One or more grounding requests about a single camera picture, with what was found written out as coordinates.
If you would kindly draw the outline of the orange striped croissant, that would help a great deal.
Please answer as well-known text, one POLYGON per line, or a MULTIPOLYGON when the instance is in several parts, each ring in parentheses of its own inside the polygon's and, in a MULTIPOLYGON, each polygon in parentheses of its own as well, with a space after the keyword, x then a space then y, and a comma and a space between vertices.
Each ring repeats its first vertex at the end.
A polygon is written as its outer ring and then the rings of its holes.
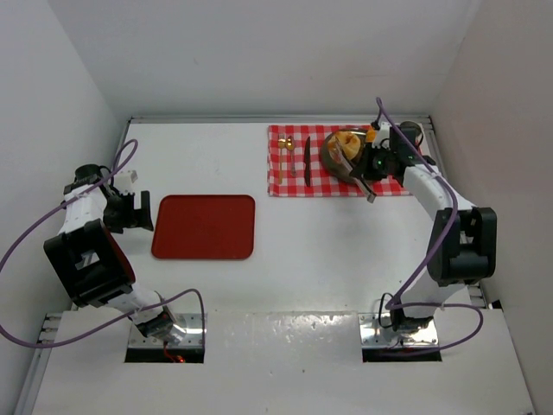
POLYGON ((365 142, 367 144, 372 144, 375 141, 376 135, 377 132, 374 129, 369 129, 365 135, 365 142))

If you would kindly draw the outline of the round orange bun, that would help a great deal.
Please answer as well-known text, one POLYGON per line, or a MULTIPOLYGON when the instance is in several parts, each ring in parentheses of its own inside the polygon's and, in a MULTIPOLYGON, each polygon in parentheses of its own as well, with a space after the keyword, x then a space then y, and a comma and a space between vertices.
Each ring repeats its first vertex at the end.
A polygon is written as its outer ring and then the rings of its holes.
POLYGON ((345 157, 352 161, 361 151, 360 138, 350 131, 336 131, 327 143, 328 150, 337 150, 340 146, 345 157))

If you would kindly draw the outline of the stainless steel tongs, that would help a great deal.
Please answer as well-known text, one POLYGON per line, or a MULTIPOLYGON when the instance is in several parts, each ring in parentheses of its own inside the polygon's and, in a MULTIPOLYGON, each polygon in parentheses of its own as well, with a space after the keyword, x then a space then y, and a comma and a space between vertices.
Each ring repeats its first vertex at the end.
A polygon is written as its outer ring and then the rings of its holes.
POLYGON ((353 180, 356 186, 362 191, 369 203, 374 203, 377 195, 372 186, 365 180, 363 175, 354 170, 352 163, 347 159, 346 154, 339 140, 335 141, 334 159, 343 169, 347 171, 348 176, 353 180))

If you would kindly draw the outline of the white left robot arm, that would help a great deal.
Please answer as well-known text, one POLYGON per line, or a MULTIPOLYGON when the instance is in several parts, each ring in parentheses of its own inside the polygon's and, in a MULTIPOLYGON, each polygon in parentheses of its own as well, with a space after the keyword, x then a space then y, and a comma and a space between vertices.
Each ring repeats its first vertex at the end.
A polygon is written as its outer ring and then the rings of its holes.
POLYGON ((129 260, 114 239, 124 229, 154 229, 149 191, 136 193, 134 170, 106 180, 102 167, 76 169, 64 188, 67 204, 62 228, 44 251, 68 296, 79 307, 118 310, 144 337, 178 344, 185 332, 162 296, 140 286, 129 260))

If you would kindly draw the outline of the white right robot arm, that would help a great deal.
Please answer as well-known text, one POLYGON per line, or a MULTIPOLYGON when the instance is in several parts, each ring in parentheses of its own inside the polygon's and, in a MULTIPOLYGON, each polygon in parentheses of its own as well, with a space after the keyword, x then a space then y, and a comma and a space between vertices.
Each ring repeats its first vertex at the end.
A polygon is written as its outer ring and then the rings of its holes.
POLYGON ((418 126, 372 126, 376 137, 364 145, 349 175, 366 185, 395 179, 433 221, 425 257, 385 305, 391 328, 399 331, 428 324, 457 291, 494 274, 498 219, 492 208, 457 192, 435 161, 420 153, 418 126))

